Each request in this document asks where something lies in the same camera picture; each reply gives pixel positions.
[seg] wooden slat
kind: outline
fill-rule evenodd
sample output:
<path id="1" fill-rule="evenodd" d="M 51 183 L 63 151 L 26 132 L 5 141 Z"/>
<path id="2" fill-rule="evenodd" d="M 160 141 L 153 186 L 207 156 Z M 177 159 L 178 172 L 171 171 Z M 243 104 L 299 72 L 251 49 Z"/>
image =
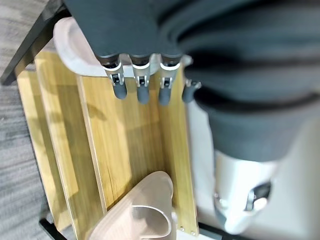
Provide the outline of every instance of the wooden slat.
<path id="1" fill-rule="evenodd" d="M 146 105 L 138 102 L 133 79 L 126 79 L 124 100 L 115 97 L 107 78 L 78 76 L 78 87 L 106 207 L 112 207 L 149 173 L 165 170 L 174 184 L 178 224 L 187 233 L 197 234 L 181 77 L 168 107 L 159 107 L 157 76 L 150 80 Z"/>
<path id="2" fill-rule="evenodd" d="M 77 80 L 55 53 L 35 58 L 51 141 L 78 240 L 103 216 Z"/>
<path id="3" fill-rule="evenodd" d="M 54 224 L 58 231 L 61 231 L 71 224 L 71 219 L 50 139 L 37 74 L 23 71 L 17 82 L 46 199 Z"/>
<path id="4" fill-rule="evenodd" d="M 173 182 L 172 203 L 178 226 L 198 235 L 197 210 L 193 194 L 190 153 L 188 146 L 187 111 L 182 101 L 184 82 L 180 70 L 168 106 L 159 105 L 164 164 Z"/>

